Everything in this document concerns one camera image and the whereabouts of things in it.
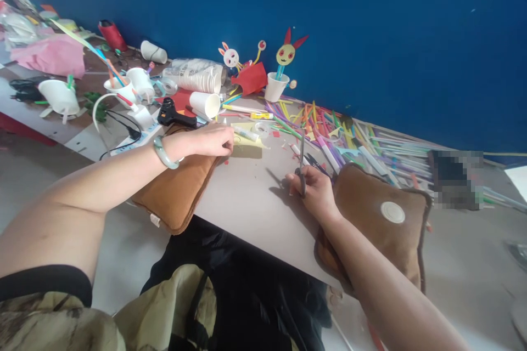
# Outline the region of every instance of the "green toy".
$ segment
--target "green toy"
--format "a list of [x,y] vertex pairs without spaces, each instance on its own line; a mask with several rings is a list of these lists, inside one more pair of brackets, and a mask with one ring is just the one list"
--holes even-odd
[[[88,102],[84,104],[84,107],[88,110],[88,113],[90,116],[93,116],[92,115],[93,105],[101,96],[102,95],[98,92],[86,92],[84,94],[84,97],[88,100]],[[108,110],[107,104],[99,103],[99,105],[97,106],[97,111],[95,113],[95,119],[97,120],[97,122],[99,123],[106,122],[106,111],[107,110]]]

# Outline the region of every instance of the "brown cushion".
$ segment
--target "brown cushion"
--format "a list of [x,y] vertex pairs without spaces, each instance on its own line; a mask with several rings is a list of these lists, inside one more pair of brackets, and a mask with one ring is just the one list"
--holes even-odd
[[[174,124],[165,135],[187,130]],[[180,234],[187,228],[219,160],[216,156],[187,156],[177,169],[163,171],[133,195],[132,201],[159,217],[171,234]]]
[[[416,189],[397,189],[353,163],[342,168],[333,191],[344,218],[424,293],[422,247],[431,209],[430,196]],[[383,216],[380,207],[387,201],[403,209],[405,220],[402,223],[393,223]],[[316,251],[324,265],[351,284],[322,229],[317,237]]]

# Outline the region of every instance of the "pink paper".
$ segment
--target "pink paper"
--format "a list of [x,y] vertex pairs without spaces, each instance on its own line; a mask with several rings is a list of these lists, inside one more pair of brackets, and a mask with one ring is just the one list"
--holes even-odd
[[84,67],[84,47],[64,34],[57,34],[37,41],[26,48],[13,49],[11,60],[30,70],[81,79]]

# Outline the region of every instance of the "blue wall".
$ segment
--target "blue wall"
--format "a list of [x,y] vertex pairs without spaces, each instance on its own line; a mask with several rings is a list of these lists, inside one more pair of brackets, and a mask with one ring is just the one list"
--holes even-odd
[[33,1],[93,31],[113,19],[173,58],[221,61],[226,41],[245,61],[265,39],[268,70],[294,26],[310,35],[285,70],[298,98],[460,149],[527,151],[527,0]]

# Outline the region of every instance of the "red paper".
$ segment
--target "red paper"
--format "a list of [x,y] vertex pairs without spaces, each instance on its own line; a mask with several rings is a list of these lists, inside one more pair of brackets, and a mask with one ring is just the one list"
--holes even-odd
[[[184,115],[188,116],[190,118],[195,118],[196,114],[193,112],[190,112],[187,109],[187,106],[190,106],[190,95],[192,94],[191,91],[185,90],[185,89],[178,89],[175,95],[170,96],[170,98],[174,101],[174,107],[176,108],[176,111],[184,111]],[[158,103],[163,103],[163,100],[165,98],[157,98],[156,101]]]
[[267,85],[267,73],[264,64],[256,63],[253,66],[243,68],[238,77],[232,77],[232,84],[239,84],[242,87],[242,96],[260,92]]

